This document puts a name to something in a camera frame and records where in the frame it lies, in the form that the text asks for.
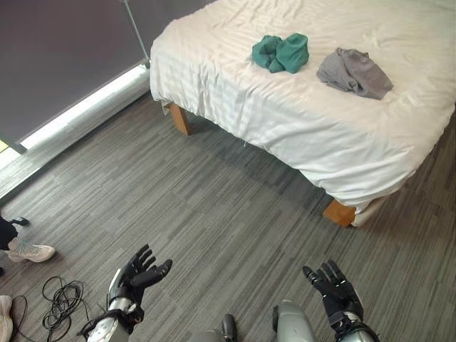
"mattress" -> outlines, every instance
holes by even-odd
[[[150,90],[275,155],[357,213],[398,190],[455,109],[455,5],[449,1],[219,0],[153,42]],[[296,74],[252,60],[264,35],[309,38]],[[368,52],[393,82],[382,100],[316,76],[337,47]]]

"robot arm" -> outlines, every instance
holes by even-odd
[[[171,260],[159,266],[152,265],[154,262],[152,251],[145,245],[118,269],[109,286],[109,309],[79,334],[88,342],[127,342],[134,326],[144,318],[144,290],[162,280],[172,266]]]
[[[363,323],[364,310],[353,285],[337,264],[329,260],[316,272],[303,267],[304,275],[323,297],[329,324],[336,342],[380,342],[377,334]]]

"gray cloth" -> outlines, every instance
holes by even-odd
[[[325,58],[316,75],[328,86],[353,91],[365,98],[380,100],[393,88],[390,79],[369,54],[356,49],[337,48]]]

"person's foot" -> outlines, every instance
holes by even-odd
[[[0,296],[0,342],[9,342],[13,333],[13,321],[9,316],[11,297]]]
[[[30,221],[28,221],[25,217],[20,216],[10,220],[9,223],[18,224],[19,226],[27,226],[30,224]]]
[[[43,262],[50,259],[56,250],[50,246],[41,244],[25,244],[23,242],[17,244],[17,247],[11,248],[6,251],[8,257],[14,261],[30,260],[33,262]]]

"metal pole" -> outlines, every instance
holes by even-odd
[[[138,28],[136,27],[135,19],[133,18],[133,15],[131,14],[130,6],[128,6],[128,0],[120,0],[120,1],[125,4],[125,9],[127,10],[128,18],[130,18],[131,26],[133,27],[133,31],[136,33],[136,38],[138,38],[142,53],[144,53],[144,57],[146,60],[145,66],[148,69],[150,67],[149,55],[147,54],[147,52],[145,50],[144,43],[143,43],[143,40],[141,39],[140,32],[138,31]]]

